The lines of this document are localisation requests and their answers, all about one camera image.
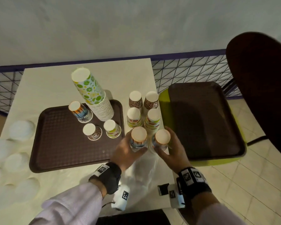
wrist strap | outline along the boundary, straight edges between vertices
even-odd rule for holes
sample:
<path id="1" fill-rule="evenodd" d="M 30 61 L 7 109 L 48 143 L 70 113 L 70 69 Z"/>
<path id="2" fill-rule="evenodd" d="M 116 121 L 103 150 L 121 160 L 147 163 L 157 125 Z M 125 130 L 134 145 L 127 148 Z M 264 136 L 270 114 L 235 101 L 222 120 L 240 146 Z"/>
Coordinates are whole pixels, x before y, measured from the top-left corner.
<path id="1" fill-rule="evenodd" d="M 178 173 L 182 192 L 193 199 L 202 192 L 212 192 L 204 175 L 194 167 L 187 167 Z"/>
<path id="2" fill-rule="evenodd" d="M 103 183 L 107 194 L 114 194 L 118 190 L 119 181 L 122 171 L 118 165 L 113 162 L 108 162 L 101 165 L 89 178 L 95 178 Z"/>

person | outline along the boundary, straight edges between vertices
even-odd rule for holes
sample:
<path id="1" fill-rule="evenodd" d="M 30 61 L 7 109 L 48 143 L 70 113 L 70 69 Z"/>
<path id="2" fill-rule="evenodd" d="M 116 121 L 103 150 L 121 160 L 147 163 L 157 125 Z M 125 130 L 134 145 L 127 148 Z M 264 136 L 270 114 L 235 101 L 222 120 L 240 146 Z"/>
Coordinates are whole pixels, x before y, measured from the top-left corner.
<path id="1" fill-rule="evenodd" d="M 244 225 L 245 223 L 238 216 L 226 206 L 219 203 L 217 198 L 212 194 L 205 178 L 204 181 L 192 185 L 196 179 L 193 174 L 196 175 L 197 170 L 191 167 L 184 147 L 175 132 L 168 127 L 165 127 L 165 129 L 171 134 L 172 150 L 169 155 L 160 148 L 156 148 L 155 151 L 176 174 L 179 174 L 179 176 L 184 179 L 187 177 L 187 179 L 185 179 L 185 184 L 183 184 L 181 188 L 183 193 L 186 192 L 186 197 L 190 197 L 191 199 L 191 205 L 194 215 L 197 218 L 197 224 Z M 109 180 L 118 183 L 118 181 L 116 181 L 117 178 L 114 178 L 113 175 L 116 176 L 116 173 L 117 175 L 121 175 L 135 160 L 140 158 L 147 151 L 147 148 L 142 148 L 137 152 L 133 152 L 129 144 L 130 136 L 131 131 L 121 140 L 110 162 L 107 163 L 108 165 L 105 165 L 105 167 L 115 166 L 113 170 L 111 169 L 113 173 L 108 174 L 102 166 L 96 171 L 99 171 L 99 173 L 103 171 L 110 177 L 105 175 L 107 178 L 100 179 L 93 175 L 88 183 L 77 185 L 50 198 L 42 204 L 43 211 L 30 222 L 30 225 L 96 224 L 102 208 L 103 198 L 108 192 L 112 193 L 116 191 L 113 190 L 114 187 L 112 188 Z M 197 177 L 204 176 L 202 173 L 199 173 Z"/>

tall cup stack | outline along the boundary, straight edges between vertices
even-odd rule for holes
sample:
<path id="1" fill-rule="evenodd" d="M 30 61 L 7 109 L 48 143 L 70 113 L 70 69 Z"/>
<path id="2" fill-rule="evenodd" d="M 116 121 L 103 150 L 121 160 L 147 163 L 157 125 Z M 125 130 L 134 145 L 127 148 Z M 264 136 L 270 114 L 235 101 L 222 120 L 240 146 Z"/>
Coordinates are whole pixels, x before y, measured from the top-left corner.
<path id="1" fill-rule="evenodd" d="M 87 106 L 101 121 L 107 121 L 114 115 L 114 110 L 106 97 L 105 91 L 87 68 L 78 68 L 71 74 L 72 80 Z"/>

lavender sleeve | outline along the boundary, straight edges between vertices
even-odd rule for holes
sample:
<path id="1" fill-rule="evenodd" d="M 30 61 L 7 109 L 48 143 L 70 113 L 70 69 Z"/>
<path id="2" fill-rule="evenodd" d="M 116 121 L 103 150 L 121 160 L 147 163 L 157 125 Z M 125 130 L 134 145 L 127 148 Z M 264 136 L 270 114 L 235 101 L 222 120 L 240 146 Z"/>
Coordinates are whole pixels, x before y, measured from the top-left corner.
<path id="1" fill-rule="evenodd" d="M 30 225 L 95 225 L 102 200 L 93 183 L 77 185 L 45 201 Z"/>
<path id="2" fill-rule="evenodd" d="M 197 225 L 246 225 L 246 223 L 223 204 L 212 204 L 203 210 Z"/>

white table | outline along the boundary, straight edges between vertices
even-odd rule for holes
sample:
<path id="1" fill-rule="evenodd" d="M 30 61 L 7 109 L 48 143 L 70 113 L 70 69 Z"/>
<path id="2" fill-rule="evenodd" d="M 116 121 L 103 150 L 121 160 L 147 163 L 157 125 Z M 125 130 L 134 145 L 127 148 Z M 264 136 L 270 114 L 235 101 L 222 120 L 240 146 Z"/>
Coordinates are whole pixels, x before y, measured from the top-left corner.
<path id="1" fill-rule="evenodd" d="M 78 67 L 89 68 L 101 86 L 104 89 L 110 90 L 113 99 L 121 102 L 125 133 L 128 132 L 130 128 L 126 123 L 126 113 L 128 110 L 129 93 L 133 90 L 138 90 L 142 93 L 144 100 L 148 91 L 156 91 L 151 60 L 149 58 L 26 69 L 3 128 L 1 138 L 8 139 L 8 128 L 17 120 L 26 119 L 37 124 L 40 113 L 46 108 L 68 105 L 74 100 L 84 102 L 70 77 L 71 72 Z M 30 154 L 33 140 L 34 137 L 27 142 L 21 143 L 18 151 Z M 146 174 L 156 159 L 158 159 L 158 156 L 148 151 L 139 161 L 137 169 L 131 167 L 127 171 L 127 175 L 131 177 L 135 177 L 135 173 L 137 173 L 138 179 L 150 179 L 152 176 L 152 181 L 148 185 L 148 191 L 146 191 L 142 199 L 140 199 L 141 194 L 139 196 L 137 194 L 129 196 L 130 204 L 133 206 L 130 205 L 125 212 L 170 208 L 169 197 L 160 197 L 157 185 L 174 183 L 172 171 L 162 159 L 158 159 L 155 172 Z M 41 211 L 40 205 L 43 201 L 79 183 L 85 182 L 99 165 L 80 166 L 40 174 L 32 173 L 29 168 L 27 168 L 27 171 L 15 176 L 7 173 L 5 184 L 11 183 L 16 185 L 25 178 L 35 177 L 39 180 L 41 189 L 33 200 L 26 203 L 15 203 L 8 208 L 1 209 L 0 224 L 28 224 Z M 110 212 L 105 210 L 103 214 L 110 214 Z"/>

